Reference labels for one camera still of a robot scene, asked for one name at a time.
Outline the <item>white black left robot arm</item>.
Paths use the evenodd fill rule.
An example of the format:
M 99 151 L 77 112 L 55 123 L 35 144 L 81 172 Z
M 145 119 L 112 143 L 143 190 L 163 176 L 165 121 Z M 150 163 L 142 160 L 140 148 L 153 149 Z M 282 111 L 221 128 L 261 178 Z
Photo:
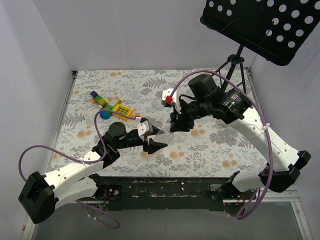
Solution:
M 154 154 L 167 147 L 169 135 L 153 126 L 148 120 L 138 123 L 127 132 L 121 122 L 114 122 L 102 139 L 77 162 L 67 164 L 51 172 L 32 173 L 26 180 L 18 201 L 31 218 L 39 224 L 54 211 L 82 198 L 108 199 L 111 187 L 98 175 L 98 171 L 120 158 L 120 149 L 141 146 L 143 151 Z

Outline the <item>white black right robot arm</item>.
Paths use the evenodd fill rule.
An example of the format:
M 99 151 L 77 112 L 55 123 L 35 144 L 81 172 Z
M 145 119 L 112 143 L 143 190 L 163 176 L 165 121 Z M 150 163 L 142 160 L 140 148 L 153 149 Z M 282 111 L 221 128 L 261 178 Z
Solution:
M 195 120 L 213 116 L 242 134 L 267 160 L 264 166 L 250 171 L 236 171 L 216 189 L 220 195 L 237 199 L 244 192 L 266 187 L 282 193 L 293 185 L 303 167 L 311 159 L 306 150 L 298 151 L 280 138 L 266 123 L 259 107 L 240 89 L 223 92 L 208 74 L 200 74 L 188 82 L 193 96 L 185 102 L 178 89 L 162 92 L 161 103 L 173 107 L 171 132 L 188 132 Z

